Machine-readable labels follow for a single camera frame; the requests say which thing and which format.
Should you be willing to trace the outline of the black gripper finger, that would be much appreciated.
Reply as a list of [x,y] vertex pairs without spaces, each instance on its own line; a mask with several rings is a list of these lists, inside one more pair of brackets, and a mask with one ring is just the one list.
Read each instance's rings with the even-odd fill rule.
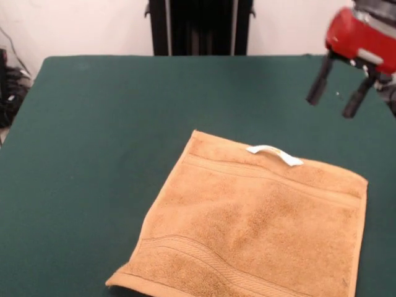
[[354,118],[358,109],[360,108],[362,102],[364,101],[366,95],[370,91],[370,89],[375,84],[379,73],[375,69],[367,68],[367,76],[359,85],[359,87],[352,93],[350,100],[346,104],[345,109],[343,110],[344,118]]
[[322,60],[322,65],[317,77],[315,78],[306,101],[314,106],[317,105],[327,85],[328,76],[332,70],[334,63],[334,52],[329,51]]

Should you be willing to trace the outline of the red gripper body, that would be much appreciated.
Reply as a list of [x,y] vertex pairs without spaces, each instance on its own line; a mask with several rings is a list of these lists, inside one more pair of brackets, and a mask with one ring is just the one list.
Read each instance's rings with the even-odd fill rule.
[[347,60],[360,58],[381,73],[395,73],[395,26],[367,12],[341,8],[327,29],[325,46]]

